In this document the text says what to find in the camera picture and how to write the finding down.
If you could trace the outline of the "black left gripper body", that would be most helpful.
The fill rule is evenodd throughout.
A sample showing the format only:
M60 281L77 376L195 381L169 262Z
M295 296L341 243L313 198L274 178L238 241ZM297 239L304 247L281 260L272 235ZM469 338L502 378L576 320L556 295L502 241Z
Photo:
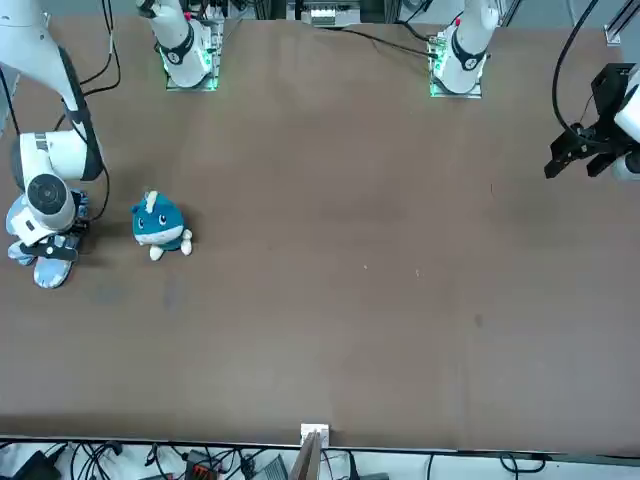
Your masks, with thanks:
M618 152L628 147L632 140L614 121L626 93L631 63L608 63L591 82L597 119L580 134L591 144L582 143L578 156L593 156L599 153Z

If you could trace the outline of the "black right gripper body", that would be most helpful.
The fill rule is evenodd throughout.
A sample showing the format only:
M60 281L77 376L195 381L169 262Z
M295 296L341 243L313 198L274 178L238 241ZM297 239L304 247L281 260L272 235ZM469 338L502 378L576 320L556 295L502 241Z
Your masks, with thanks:
M77 189L72 189L71 194L76 207L72 226L61 235L49 235L31 246L20 241L19 249L22 253L61 261L75 262L78 260L79 245L89 231L89 197L85 191Z

